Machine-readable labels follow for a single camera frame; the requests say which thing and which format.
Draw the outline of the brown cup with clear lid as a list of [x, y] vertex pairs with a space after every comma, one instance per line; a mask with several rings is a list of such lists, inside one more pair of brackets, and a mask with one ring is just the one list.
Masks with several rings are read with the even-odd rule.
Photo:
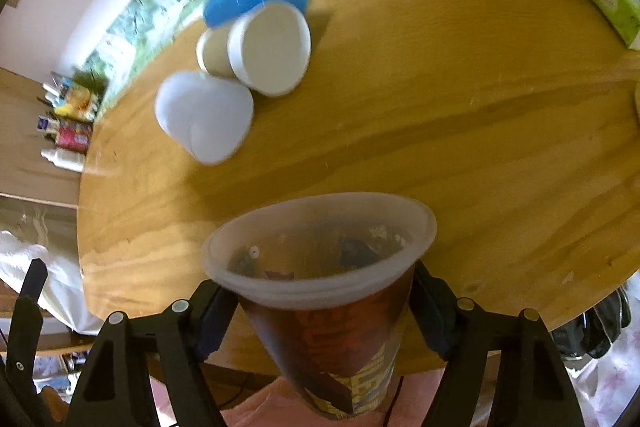
[[308, 196], [221, 225], [203, 268], [238, 296], [282, 375], [331, 419], [375, 410], [406, 328], [416, 262], [434, 242], [427, 205], [393, 194]]

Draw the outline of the white plastic cup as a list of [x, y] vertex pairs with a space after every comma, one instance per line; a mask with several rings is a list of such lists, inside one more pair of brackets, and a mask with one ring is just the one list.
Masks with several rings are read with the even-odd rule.
[[157, 90], [157, 124], [203, 165], [230, 158], [244, 142], [254, 116], [247, 87], [206, 72], [176, 72]]

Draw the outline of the tan paper cup white lid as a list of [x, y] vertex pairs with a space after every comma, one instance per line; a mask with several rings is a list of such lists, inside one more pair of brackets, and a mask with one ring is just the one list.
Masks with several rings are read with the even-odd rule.
[[265, 96], [282, 96], [302, 81], [310, 61], [305, 15], [284, 1], [268, 1], [198, 38], [198, 66], [236, 79]]

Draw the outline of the white spray bottle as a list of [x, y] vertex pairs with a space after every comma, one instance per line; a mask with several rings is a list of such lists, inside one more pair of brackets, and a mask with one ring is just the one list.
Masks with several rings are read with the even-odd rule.
[[64, 148], [44, 148], [40, 152], [47, 161], [52, 162], [56, 168], [82, 173], [85, 168], [86, 156]]

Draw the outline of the red pen holder can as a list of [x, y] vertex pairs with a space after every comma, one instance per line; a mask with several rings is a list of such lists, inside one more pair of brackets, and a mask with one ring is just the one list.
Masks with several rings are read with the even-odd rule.
[[56, 147], [81, 154], [87, 153], [92, 137], [91, 124], [49, 116], [38, 117], [37, 130]]

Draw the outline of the yellow pen holder can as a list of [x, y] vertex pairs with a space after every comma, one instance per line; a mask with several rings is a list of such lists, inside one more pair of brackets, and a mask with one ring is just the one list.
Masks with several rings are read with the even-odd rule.
[[42, 87], [54, 115], [87, 124], [96, 119], [99, 97], [87, 87], [60, 75], [53, 75]]

